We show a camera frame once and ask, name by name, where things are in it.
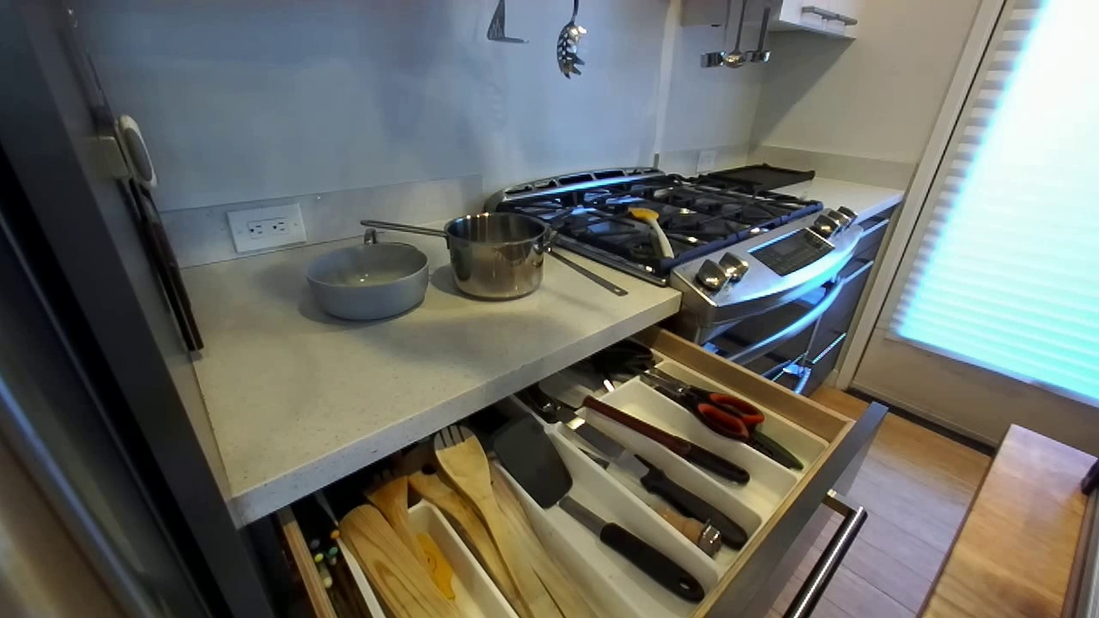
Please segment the stainless steel pot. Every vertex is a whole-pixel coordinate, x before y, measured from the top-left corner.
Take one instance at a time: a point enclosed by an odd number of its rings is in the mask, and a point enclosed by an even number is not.
[[[362,221],[362,228],[447,237],[454,286],[473,298],[521,298],[542,286],[549,229],[519,213],[469,213],[444,229],[389,221]]]

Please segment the gas stove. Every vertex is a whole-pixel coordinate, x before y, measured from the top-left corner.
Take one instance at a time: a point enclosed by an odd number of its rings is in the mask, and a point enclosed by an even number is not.
[[[700,344],[835,279],[859,242],[844,206],[659,170],[551,175],[497,191],[488,211],[542,221],[555,246],[679,287],[679,326]],[[668,254],[636,211],[655,213]]]

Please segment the gray bowl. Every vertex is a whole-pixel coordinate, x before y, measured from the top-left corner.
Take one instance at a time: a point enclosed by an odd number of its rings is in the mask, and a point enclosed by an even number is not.
[[[410,314],[424,279],[424,254],[410,243],[361,243],[317,259],[307,292],[334,321],[376,322]]]

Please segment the window blind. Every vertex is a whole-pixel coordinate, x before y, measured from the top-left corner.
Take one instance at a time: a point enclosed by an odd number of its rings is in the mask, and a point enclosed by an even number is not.
[[[1088,406],[1099,406],[1096,23],[1096,0],[1003,7],[888,321],[888,337]]]

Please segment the white wall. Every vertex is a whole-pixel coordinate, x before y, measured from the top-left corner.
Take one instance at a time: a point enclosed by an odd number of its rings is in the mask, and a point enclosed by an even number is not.
[[[183,262],[231,259],[222,213],[299,204],[311,242],[352,221],[444,221],[509,182],[745,151],[763,68],[702,71],[721,30],[679,0],[584,4],[584,77],[555,71],[571,4],[86,0],[92,63],[141,118]]]
[[[774,35],[755,141],[919,162],[977,0],[864,0],[859,39]]]

